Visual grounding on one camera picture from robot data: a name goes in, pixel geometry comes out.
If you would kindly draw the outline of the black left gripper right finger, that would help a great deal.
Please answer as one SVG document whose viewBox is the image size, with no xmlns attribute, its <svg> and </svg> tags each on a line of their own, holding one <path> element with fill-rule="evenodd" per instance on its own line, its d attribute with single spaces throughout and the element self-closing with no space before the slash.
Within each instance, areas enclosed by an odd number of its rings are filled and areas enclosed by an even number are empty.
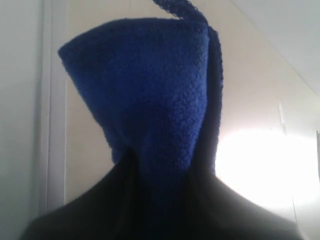
<svg viewBox="0 0 320 240">
<path fill-rule="evenodd" d="M 209 171 L 192 169 L 185 190 L 186 240 L 304 240 L 296 223 L 245 199 Z"/>
</svg>

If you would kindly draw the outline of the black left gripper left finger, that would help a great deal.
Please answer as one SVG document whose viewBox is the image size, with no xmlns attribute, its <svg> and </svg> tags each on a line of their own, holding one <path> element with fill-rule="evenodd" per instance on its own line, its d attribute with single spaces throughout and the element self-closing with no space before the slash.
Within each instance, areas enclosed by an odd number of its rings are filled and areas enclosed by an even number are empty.
<svg viewBox="0 0 320 240">
<path fill-rule="evenodd" d="M 129 150 L 87 192 L 35 219 L 22 240 L 141 240 L 139 158 Z"/>
</svg>

